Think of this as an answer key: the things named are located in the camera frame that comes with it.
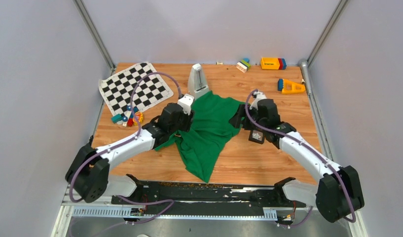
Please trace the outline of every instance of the wood grain surface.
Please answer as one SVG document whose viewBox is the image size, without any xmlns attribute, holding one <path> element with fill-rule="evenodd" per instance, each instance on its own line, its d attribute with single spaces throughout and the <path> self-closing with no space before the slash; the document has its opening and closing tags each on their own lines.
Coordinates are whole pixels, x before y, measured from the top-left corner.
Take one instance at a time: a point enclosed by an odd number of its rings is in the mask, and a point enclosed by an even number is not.
<svg viewBox="0 0 403 237">
<path fill-rule="evenodd" d="M 120 63 L 117 72 L 132 65 L 132 63 Z M 174 77 L 179 82 L 183 93 L 188 92 L 187 83 L 191 64 L 153 65 L 158 72 L 168 73 Z M 248 94 L 258 88 L 265 92 L 268 98 L 274 99 L 281 120 L 293 125 L 304 139 L 320 150 L 306 93 L 282 95 L 277 91 L 279 78 L 294 82 L 301 81 L 299 67 L 287 67 L 284 71 L 274 71 L 262 70 L 260 66 L 251 66 L 248 72 L 242 73 L 233 65 L 202 66 L 214 94 L 245 101 Z M 173 90 L 174 96 L 145 111 L 143 124 L 159 115 L 168 103 L 177 102 L 178 93 L 175 84 L 167 77 L 163 78 Z M 93 147 L 115 142 L 137 130 L 136 126 L 123 127 L 113 124 L 111 117 L 112 114 L 105 105 Z M 226 144 L 216 162 L 210 183 L 273 185 L 292 176 L 302 182 L 315 184 L 310 174 L 289 155 L 267 142 L 263 145 L 249 142 L 248 136 L 249 131 L 241 130 Z M 202 182 L 186 171 L 175 144 L 159 152 L 149 151 L 132 157 L 116 167 L 111 174 L 133 174 L 141 180 Z"/>
</svg>

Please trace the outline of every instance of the gray floor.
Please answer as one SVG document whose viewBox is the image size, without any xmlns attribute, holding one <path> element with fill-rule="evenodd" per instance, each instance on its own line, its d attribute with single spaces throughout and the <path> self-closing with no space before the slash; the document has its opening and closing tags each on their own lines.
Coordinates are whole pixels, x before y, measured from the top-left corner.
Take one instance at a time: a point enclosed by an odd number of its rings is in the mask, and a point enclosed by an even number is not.
<svg viewBox="0 0 403 237">
<path fill-rule="evenodd" d="M 300 221 L 305 211 L 297 211 Z M 74 237 L 91 237 L 105 228 L 120 222 L 121 218 L 75 218 L 72 225 Z M 99 237 L 351 237 L 344 221 L 329 223 L 313 211 L 309 220 L 298 228 L 285 230 L 268 221 L 217 221 L 156 219 L 141 225 L 121 225 L 98 235 Z"/>
</svg>

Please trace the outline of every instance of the chessboard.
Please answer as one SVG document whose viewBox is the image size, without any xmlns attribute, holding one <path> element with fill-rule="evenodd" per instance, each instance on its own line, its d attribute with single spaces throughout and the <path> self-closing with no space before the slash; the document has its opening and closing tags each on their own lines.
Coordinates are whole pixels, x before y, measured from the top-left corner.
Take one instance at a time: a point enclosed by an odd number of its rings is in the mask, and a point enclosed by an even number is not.
<svg viewBox="0 0 403 237">
<path fill-rule="evenodd" d="M 137 63 L 99 82 L 99 91 L 113 116 L 124 116 L 137 81 L 151 72 L 156 72 L 151 63 Z M 132 108 L 137 107 L 140 112 L 144 112 L 173 95 L 160 75 L 150 75 L 137 87 Z"/>
</svg>

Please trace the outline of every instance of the white wall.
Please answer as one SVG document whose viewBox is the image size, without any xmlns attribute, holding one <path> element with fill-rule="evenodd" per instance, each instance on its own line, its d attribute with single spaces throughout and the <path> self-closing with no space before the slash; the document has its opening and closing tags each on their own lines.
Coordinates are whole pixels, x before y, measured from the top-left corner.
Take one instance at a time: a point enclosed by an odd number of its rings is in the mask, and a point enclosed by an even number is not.
<svg viewBox="0 0 403 237">
<path fill-rule="evenodd" d="M 84 0 L 113 60 L 308 57 L 339 0 Z"/>
<path fill-rule="evenodd" d="M 352 0 L 311 66 L 335 160 L 360 175 L 368 236 L 403 236 L 403 0 Z"/>
<path fill-rule="evenodd" d="M 50 235 L 108 74 L 73 1 L 0 1 L 0 237 Z"/>
</svg>

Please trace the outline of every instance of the green cloth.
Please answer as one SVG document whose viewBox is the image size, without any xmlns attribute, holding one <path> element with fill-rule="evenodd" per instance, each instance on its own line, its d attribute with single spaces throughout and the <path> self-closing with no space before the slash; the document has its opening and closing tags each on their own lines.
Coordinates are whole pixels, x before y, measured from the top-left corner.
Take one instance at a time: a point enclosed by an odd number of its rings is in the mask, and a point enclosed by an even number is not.
<svg viewBox="0 0 403 237">
<path fill-rule="evenodd" d="M 179 131 L 181 137 L 171 138 L 157 147 L 177 144 L 186 169 L 208 183 L 220 152 L 240 128 L 229 123 L 242 102 L 232 98 L 221 98 L 211 91 L 198 98 L 191 106 L 194 118 L 189 132 Z"/>
</svg>

